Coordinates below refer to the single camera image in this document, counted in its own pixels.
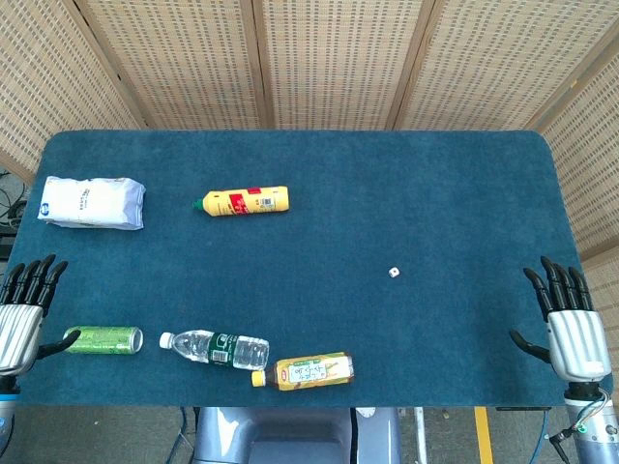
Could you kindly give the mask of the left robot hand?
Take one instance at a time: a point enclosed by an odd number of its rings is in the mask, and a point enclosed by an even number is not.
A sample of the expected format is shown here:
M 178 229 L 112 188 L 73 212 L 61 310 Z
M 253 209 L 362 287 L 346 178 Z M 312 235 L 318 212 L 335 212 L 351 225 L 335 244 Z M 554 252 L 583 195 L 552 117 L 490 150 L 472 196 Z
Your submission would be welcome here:
M 0 379 L 24 374 L 36 361 L 69 349 L 81 335 L 73 329 L 60 341 L 40 343 L 44 319 L 67 267 L 50 254 L 7 273 L 0 286 Z

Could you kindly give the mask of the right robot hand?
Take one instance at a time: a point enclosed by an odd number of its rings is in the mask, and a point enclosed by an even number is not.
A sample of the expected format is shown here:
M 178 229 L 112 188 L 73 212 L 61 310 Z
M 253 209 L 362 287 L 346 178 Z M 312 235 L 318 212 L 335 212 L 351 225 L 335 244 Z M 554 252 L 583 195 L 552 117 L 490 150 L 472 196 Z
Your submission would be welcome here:
M 541 258 L 546 278 L 530 268 L 530 281 L 545 322 L 549 346 L 527 341 L 518 331 L 510 338 L 524 353 L 552 366 L 568 383 L 597 383 L 611 373 L 611 360 L 600 313 L 594 308 L 584 275 Z

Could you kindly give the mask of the grey robot base body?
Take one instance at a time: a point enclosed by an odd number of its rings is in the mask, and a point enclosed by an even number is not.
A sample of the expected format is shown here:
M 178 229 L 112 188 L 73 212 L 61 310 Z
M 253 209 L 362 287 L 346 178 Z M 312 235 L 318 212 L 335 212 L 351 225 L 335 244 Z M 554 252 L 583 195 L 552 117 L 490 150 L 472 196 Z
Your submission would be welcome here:
M 204 407 L 192 464 L 401 464 L 398 410 Z

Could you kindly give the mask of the green drink can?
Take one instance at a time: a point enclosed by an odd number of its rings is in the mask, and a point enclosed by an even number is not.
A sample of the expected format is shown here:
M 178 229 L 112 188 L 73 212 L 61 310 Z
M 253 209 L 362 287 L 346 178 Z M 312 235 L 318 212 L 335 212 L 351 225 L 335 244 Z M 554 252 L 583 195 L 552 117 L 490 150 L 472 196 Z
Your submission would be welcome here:
M 70 353 L 134 355 L 143 344 L 143 333 L 138 327 L 76 326 L 68 328 L 64 338 L 75 331 L 80 331 L 80 335 L 69 347 Z

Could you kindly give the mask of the white paper bag package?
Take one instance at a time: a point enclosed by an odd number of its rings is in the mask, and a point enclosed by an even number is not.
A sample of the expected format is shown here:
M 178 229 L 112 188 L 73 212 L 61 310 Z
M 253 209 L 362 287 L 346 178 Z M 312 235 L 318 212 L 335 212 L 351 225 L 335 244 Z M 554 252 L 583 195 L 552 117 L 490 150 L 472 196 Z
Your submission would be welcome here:
M 69 228 L 140 230 L 145 192 L 142 184 L 130 178 L 48 176 L 38 219 Z

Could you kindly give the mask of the white metal stand leg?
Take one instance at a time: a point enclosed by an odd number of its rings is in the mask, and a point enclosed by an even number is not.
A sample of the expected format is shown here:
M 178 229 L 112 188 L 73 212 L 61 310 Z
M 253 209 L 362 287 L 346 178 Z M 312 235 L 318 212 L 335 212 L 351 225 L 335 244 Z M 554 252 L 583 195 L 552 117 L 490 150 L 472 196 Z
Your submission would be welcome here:
M 424 408 L 414 407 L 413 412 L 416 423 L 417 464 L 428 464 Z

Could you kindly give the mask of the clear water bottle green label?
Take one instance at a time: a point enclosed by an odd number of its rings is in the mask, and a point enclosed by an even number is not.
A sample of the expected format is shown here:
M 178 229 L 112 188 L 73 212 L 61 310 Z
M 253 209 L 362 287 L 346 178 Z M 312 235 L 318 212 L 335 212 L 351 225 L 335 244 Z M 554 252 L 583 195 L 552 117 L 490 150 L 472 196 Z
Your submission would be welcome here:
M 165 332 L 159 344 L 192 362 L 250 371 L 263 370 L 270 354 L 270 343 L 265 339 L 205 330 Z

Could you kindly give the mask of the yellow bottle with green cap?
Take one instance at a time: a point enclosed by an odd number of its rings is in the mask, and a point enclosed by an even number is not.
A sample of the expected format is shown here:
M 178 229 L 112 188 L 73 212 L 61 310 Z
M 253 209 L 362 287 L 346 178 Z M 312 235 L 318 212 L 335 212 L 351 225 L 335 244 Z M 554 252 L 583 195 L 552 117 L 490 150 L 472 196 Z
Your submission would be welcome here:
M 288 187 L 211 190 L 192 206 L 211 217 L 280 213 L 289 210 Z

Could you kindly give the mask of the corn tea bottle yellow cap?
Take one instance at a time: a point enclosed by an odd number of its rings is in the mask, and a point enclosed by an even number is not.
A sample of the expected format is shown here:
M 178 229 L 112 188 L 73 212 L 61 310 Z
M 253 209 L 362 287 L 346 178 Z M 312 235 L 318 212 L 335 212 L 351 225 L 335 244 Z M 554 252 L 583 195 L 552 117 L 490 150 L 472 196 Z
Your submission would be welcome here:
M 283 359 L 251 374 L 255 388 L 271 386 L 292 392 L 349 384 L 355 376 L 352 357 L 345 352 Z

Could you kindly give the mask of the blue carpet table cover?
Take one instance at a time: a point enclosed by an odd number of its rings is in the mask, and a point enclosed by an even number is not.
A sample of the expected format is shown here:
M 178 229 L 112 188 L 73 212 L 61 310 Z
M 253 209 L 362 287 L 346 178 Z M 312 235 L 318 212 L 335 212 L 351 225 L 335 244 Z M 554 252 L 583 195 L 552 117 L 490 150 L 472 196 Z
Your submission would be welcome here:
M 144 227 L 38 219 L 48 176 L 130 178 Z M 211 190 L 288 187 L 289 210 L 211 217 Z M 143 331 L 129 356 L 62 353 L 19 380 L 48 405 L 553 406 L 565 383 L 521 352 L 547 335 L 523 270 L 578 254 L 533 131 L 64 131 L 44 147 L 11 255 L 68 263 L 42 330 Z M 399 269 L 391 278 L 389 270 Z M 343 351 L 344 386 L 258 389 L 163 350 L 164 332 L 268 340 L 277 361 Z

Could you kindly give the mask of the woven bamboo folding screen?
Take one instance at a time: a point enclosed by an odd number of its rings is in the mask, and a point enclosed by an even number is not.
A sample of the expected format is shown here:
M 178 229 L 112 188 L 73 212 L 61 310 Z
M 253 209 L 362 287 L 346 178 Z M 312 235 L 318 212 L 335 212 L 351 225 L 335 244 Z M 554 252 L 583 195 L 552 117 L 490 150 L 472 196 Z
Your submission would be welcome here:
M 25 182 L 65 130 L 530 129 L 589 251 L 616 105 L 619 0 L 0 0 L 0 176 Z

